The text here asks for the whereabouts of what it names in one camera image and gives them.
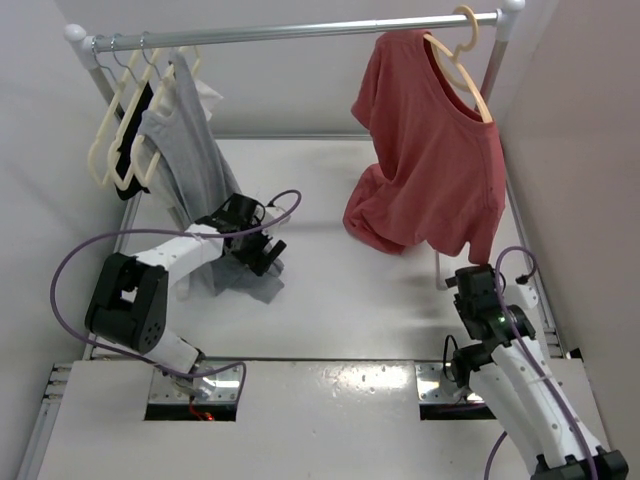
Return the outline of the red t shirt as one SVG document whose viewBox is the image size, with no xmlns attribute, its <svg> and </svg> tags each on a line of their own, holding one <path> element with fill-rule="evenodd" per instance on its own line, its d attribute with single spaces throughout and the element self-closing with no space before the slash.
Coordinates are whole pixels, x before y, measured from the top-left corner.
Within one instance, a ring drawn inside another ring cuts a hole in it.
<svg viewBox="0 0 640 480">
<path fill-rule="evenodd" d="M 426 242 L 485 264 L 505 209 L 499 131 L 459 98 L 426 35 L 394 31 L 375 43 L 351 113 L 377 161 L 359 178 L 343 224 L 387 254 Z"/>
</svg>

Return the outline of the beige plastic hanger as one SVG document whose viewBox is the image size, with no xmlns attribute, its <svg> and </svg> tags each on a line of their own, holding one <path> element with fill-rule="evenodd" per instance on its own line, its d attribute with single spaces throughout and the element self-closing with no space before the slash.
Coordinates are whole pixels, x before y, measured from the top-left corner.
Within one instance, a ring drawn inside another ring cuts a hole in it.
<svg viewBox="0 0 640 480">
<path fill-rule="evenodd" d="M 480 114 L 483 123 L 493 123 L 494 118 L 490 113 L 486 101 L 484 100 L 479 88 L 472 79 L 469 72 L 460 61 L 462 53 L 470 52 L 477 44 L 479 36 L 479 24 L 475 18 L 474 11 L 467 5 L 459 5 L 454 11 L 454 14 L 463 15 L 471 25 L 471 38 L 467 43 L 459 43 L 456 45 L 454 51 L 451 51 L 440 40 L 430 33 L 425 33 L 423 39 L 426 40 L 431 47 L 434 60 L 445 79 L 457 89 L 469 93 L 474 101 L 475 108 Z M 447 61 L 457 70 L 459 76 L 456 77 L 452 74 L 446 66 L 440 60 L 440 54 L 443 53 Z"/>
</svg>

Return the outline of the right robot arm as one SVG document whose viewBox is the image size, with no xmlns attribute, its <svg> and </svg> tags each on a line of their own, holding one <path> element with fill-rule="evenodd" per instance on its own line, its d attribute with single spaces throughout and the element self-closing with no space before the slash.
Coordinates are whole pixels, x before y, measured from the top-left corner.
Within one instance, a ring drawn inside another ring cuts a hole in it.
<svg viewBox="0 0 640 480">
<path fill-rule="evenodd" d="M 535 289 L 505 283 L 489 265 L 447 279 L 472 344 L 454 351 L 457 386 L 484 401 L 518 449 L 533 479 L 624 479 L 629 466 L 579 419 L 560 388 L 526 312 Z"/>
</svg>

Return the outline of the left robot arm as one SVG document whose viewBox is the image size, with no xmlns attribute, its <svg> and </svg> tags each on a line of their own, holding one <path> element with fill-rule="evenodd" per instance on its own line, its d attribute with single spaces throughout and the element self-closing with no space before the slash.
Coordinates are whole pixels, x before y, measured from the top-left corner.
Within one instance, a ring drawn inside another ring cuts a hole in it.
<svg viewBox="0 0 640 480">
<path fill-rule="evenodd" d="M 287 222 L 283 208 L 231 195 L 183 235 L 135 255 L 104 262 L 85 317 L 93 334 L 124 347 L 175 376 L 196 372 L 204 355 L 167 327 L 170 289 L 205 269 L 213 289 L 235 290 L 270 303 L 282 290 L 286 248 L 269 229 Z"/>
</svg>

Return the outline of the grey t shirt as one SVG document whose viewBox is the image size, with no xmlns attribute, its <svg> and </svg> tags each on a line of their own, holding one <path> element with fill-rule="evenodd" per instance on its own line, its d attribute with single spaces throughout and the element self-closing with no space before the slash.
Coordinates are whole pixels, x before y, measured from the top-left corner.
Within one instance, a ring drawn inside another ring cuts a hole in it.
<svg viewBox="0 0 640 480">
<path fill-rule="evenodd" d="M 210 146 L 206 161 L 191 178 L 175 177 L 166 168 L 153 178 L 149 190 L 176 210 L 177 224 L 187 229 L 197 219 L 214 213 L 232 194 L 241 189 L 210 129 Z M 251 273 L 241 262 L 219 258 L 196 269 L 192 279 L 206 285 L 217 296 L 225 290 L 250 295 L 257 301 L 271 303 L 284 288 L 280 274 L 272 267 L 264 276 Z"/>
</svg>

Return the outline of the cream hanger outer left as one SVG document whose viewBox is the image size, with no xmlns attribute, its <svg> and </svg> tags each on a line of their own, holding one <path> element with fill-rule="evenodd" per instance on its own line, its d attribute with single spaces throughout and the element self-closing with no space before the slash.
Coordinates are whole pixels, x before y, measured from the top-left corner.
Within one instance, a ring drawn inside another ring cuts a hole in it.
<svg viewBox="0 0 640 480">
<path fill-rule="evenodd" d="M 129 105 L 130 99 L 136 87 L 136 81 L 140 80 L 134 72 L 140 53 L 134 51 L 129 57 L 128 63 L 120 63 L 116 55 L 116 42 L 122 37 L 121 34 L 114 34 L 110 40 L 110 51 L 119 66 L 124 68 L 124 73 L 115 82 L 115 91 L 102 122 L 96 132 L 87 156 L 87 163 L 90 176 L 98 186 L 106 187 L 109 183 L 114 184 L 108 172 L 107 156 L 116 131 L 121 123 L 124 113 Z"/>
</svg>

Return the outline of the cream hanger with grey shirt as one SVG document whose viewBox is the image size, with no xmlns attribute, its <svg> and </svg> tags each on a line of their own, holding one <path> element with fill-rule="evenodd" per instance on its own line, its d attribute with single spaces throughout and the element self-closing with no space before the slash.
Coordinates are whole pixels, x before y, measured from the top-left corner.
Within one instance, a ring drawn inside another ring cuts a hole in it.
<svg viewBox="0 0 640 480">
<path fill-rule="evenodd" d="M 175 177 L 196 176 L 207 159 L 210 140 L 186 49 L 174 49 L 130 150 L 134 175 L 145 187 L 162 168 Z"/>
</svg>

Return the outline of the white cloth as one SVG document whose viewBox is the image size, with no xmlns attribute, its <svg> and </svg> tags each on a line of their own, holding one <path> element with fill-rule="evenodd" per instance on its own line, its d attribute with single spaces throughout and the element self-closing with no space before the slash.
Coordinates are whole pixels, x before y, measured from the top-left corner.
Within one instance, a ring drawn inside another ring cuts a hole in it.
<svg viewBox="0 0 640 480">
<path fill-rule="evenodd" d="M 215 107 L 224 99 L 224 97 L 199 79 L 196 79 L 194 84 L 198 100 L 204 111 L 205 119 L 209 122 L 213 116 Z"/>
</svg>

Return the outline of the black cloth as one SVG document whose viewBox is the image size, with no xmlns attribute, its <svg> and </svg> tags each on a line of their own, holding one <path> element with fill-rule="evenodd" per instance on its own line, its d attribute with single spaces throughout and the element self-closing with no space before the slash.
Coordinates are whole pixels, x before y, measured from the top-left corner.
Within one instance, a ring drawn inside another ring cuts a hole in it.
<svg viewBox="0 0 640 480">
<path fill-rule="evenodd" d="M 119 176 L 124 177 L 131 166 L 130 150 L 133 141 L 137 135 L 138 128 L 142 122 L 143 113 L 147 110 L 151 99 L 153 97 L 153 90 L 149 83 L 146 83 L 144 89 L 136 103 L 135 109 L 131 116 L 131 119 L 124 131 L 123 139 L 120 146 L 117 149 L 119 158 L 116 163 L 116 172 Z M 115 187 L 116 194 L 122 201 L 127 201 L 137 195 L 140 191 L 148 193 L 148 190 L 142 187 L 138 180 L 131 179 L 129 186 L 126 189 L 120 189 Z"/>
</svg>

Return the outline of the white clothes rack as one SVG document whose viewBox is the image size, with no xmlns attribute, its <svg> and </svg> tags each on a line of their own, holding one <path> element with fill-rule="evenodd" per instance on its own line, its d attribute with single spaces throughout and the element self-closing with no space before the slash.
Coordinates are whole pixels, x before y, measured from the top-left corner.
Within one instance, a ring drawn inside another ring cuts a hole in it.
<svg viewBox="0 0 640 480">
<path fill-rule="evenodd" d="M 492 26 L 496 30 L 495 41 L 483 77 L 483 83 L 477 86 L 487 106 L 513 28 L 520 12 L 523 11 L 524 8 L 525 4 L 522 1 L 506 1 L 502 7 L 491 13 L 474 12 L 479 28 L 482 26 Z M 115 50 L 120 63 L 127 64 L 131 54 L 136 50 L 139 51 L 139 38 L 142 33 L 138 35 L 122 35 L 116 42 Z M 205 45 L 338 37 L 374 33 L 380 33 L 383 36 L 388 36 L 390 33 L 413 35 L 428 45 L 430 54 L 433 57 L 430 44 L 423 39 L 425 33 L 432 34 L 451 51 L 454 51 L 457 44 L 467 43 L 470 40 L 471 25 L 463 15 L 452 13 L 450 15 L 391 20 L 232 27 L 184 32 L 149 33 L 146 37 L 145 53 L 147 58 L 151 59 L 153 49 L 162 50 L 156 57 L 156 65 L 158 68 L 159 56 L 168 49 L 180 49 L 184 47 L 185 49 L 196 50 Z M 101 91 L 108 105 L 115 91 L 115 82 L 124 73 L 124 68 L 116 63 L 110 51 L 110 40 L 112 36 L 89 35 L 77 24 L 69 24 L 64 30 L 66 41 L 74 50 L 83 67 L 91 74 L 94 83 Z M 433 60 L 433 63 L 432 73 L 445 78 L 435 60 Z M 146 66 L 147 62 L 140 54 L 139 60 L 134 67 L 134 72 L 138 78 L 141 78 Z M 495 121 L 488 124 L 481 122 L 481 124 L 485 129 L 493 129 L 497 126 Z"/>
</svg>

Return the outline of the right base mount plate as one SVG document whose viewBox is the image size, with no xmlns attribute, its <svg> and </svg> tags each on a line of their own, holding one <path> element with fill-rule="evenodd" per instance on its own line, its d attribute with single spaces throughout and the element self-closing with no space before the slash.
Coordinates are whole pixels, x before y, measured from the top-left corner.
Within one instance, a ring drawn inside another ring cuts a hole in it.
<svg viewBox="0 0 640 480">
<path fill-rule="evenodd" d="M 441 362 L 417 362 L 416 388 L 421 405 L 481 405 L 483 399 L 461 389 L 443 373 Z"/>
</svg>

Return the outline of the base mount plate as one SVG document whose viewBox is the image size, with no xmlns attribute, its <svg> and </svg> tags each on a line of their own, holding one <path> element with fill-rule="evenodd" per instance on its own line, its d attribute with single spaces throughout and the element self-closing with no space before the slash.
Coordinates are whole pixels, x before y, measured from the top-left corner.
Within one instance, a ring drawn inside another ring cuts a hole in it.
<svg viewBox="0 0 640 480">
<path fill-rule="evenodd" d="M 155 370 L 152 375 L 148 403 L 154 405 L 231 405 L 239 400 L 245 380 L 245 364 L 224 364 L 206 360 L 198 372 L 214 370 L 213 374 L 196 379 L 165 375 Z"/>
<path fill-rule="evenodd" d="M 481 405 L 483 399 L 461 389 L 443 373 L 441 362 L 417 362 L 416 388 L 421 405 Z"/>
</svg>

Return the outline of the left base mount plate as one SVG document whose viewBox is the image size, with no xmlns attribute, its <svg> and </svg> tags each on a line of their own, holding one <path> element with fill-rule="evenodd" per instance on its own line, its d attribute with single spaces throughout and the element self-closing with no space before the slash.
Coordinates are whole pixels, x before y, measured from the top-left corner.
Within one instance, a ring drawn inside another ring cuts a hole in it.
<svg viewBox="0 0 640 480">
<path fill-rule="evenodd" d="M 245 380 L 245 364 L 224 364 L 206 360 L 198 372 L 214 370 L 213 374 L 196 379 L 165 375 L 155 370 L 152 375 L 148 403 L 154 405 L 231 405 L 239 400 Z"/>
</svg>

